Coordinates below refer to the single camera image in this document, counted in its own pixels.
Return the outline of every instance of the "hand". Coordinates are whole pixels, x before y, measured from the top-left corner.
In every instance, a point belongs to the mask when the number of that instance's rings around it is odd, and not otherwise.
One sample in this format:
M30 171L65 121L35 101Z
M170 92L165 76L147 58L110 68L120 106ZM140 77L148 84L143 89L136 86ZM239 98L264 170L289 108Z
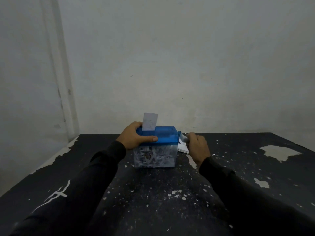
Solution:
M187 143L189 154L200 167L203 161L210 156L207 141L203 136L196 135L194 132L189 133L187 137L189 138L189 143Z
M158 140L155 136L140 136L136 133L136 129L142 126L142 122L133 122L123 130L116 141L121 142L126 150L132 150L139 146L141 143L156 142Z

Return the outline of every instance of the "person's left arm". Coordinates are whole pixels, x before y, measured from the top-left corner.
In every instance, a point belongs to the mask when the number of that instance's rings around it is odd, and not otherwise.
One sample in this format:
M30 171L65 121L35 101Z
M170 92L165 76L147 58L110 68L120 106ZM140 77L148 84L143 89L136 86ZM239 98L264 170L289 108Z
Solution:
M155 136L139 136L136 129L141 125L142 122L133 122L127 126L107 150L96 153L87 167L37 207L10 236L82 234L126 150L157 141Z

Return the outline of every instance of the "chipped paint patch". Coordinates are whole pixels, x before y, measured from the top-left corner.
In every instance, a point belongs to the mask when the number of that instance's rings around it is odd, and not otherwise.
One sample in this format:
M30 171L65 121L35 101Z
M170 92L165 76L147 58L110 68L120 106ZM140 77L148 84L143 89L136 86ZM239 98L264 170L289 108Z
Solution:
M256 178L254 178L255 183L258 184L261 188L269 188L269 184L266 181L260 181Z
M44 164L42 164L40 167L38 167L35 171L33 171L31 174L34 174L37 170L41 169L41 168L44 168L46 166L49 166L49 165L52 165L53 162L56 160L56 158L58 156L62 156L63 154L67 153L70 151L70 148L69 147L72 147L73 144L77 141L78 139L78 136L73 139L71 142L68 143L67 146L65 146L64 148L62 148L60 151L58 151L55 155L53 155L50 159L48 159Z
M191 155L186 154L186 157L189 160L189 164L194 168L197 169L197 164L194 162L194 160L192 159Z
M265 151L265 156L271 156L280 162L286 161L289 156L295 156L295 155L301 154L300 152L297 152L290 148L274 146L274 145L268 145L265 147L261 147L260 149Z

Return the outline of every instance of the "person's left hand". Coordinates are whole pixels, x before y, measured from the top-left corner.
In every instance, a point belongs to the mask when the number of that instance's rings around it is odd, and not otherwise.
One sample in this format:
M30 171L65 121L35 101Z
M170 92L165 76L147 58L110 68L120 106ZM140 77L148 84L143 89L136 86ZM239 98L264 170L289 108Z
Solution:
M136 133L136 129L142 126L142 122L133 122L123 130L116 141L121 142L126 150L132 150L145 142L156 142L158 138L156 136L140 136Z

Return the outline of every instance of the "person's right hand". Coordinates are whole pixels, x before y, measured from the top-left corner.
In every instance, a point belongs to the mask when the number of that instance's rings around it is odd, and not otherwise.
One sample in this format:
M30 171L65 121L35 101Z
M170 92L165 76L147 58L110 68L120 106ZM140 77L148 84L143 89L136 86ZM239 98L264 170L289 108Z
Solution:
M203 161L210 156L207 141L203 136L196 135L194 132L190 132L187 137L189 138L189 143L187 143L189 154L200 167Z

